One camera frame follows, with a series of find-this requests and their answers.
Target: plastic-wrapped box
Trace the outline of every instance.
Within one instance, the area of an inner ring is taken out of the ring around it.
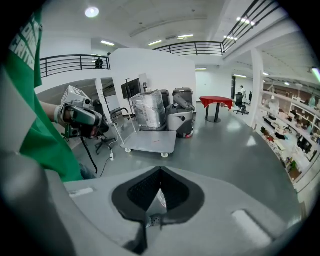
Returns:
[[[131,98],[140,130],[161,130],[166,122],[166,110],[159,90],[143,92]]]

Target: desk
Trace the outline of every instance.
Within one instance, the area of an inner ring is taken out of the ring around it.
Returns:
[[[232,100],[229,98],[225,97],[217,97],[217,96],[201,96],[200,100],[202,104],[204,105],[204,108],[206,108],[206,113],[205,113],[205,120],[211,123],[220,123],[221,119],[218,118],[219,116],[219,109],[220,109],[220,104],[223,103],[227,105],[229,110],[232,107]],[[208,116],[209,113],[209,105],[212,103],[216,103],[216,111],[215,111],[215,116]]]

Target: green shirt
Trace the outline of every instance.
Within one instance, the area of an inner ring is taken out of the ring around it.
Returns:
[[[82,180],[78,161],[47,117],[35,93],[35,87],[42,85],[41,35],[41,12],[37,11],[12,40],[4,62],[12,83],[37,115],[20,153],[36,160],[44,169],[58,172],[63,182]]]

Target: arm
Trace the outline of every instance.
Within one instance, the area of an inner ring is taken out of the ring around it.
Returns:
[[[41,104],[44,112],[46,113],[46,115],[50,119],[50,121],[54,122],[55,121],[55,118],[54,118],[55,109],[56,109],[57,105],[48,104],[48,103],[45,103],[45,102],[42,102],[42,101],[40,101],[40,104]],[[66,122],[69,122],[69,121],[71,122],[71,115],[70,115],[70,111],[69,110],[65,110],[63,119]],[[59,122],[59,124],[61,126],[63,126],[63,127],[66,126],[66,123],[63,122],[62,119],[61,119],[60,112],[59,112],[59,115],[58,115],[58,122]]]

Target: glossy floor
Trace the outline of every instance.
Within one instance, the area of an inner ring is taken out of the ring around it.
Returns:
[[[174,153],[168,158],[142,151],[126,153],[119,147],[119,139],[112,145],[114,161],[108,160],[106,163],[111,153],[109,149],[103,147],[100,155],[96,155],[94,145],[98,140],[88,140],[89,150],[99,170],[98,175],[101,175],[105,163],[103,177],[149,166],[179,168],[233,184],[269,207],[287,223],[299,219],[301,210],[291,181],[261,136],[226,108],[220,110],[220,123],[207,122],[203,105],[197,104],[193,137],[177,138]],[[214,116],[215,111],[215,107],[210,107],[209,115]],[[117,137],[111,131],[106,135]],[[80,162],[94,169],[82,144],[73,152]]]

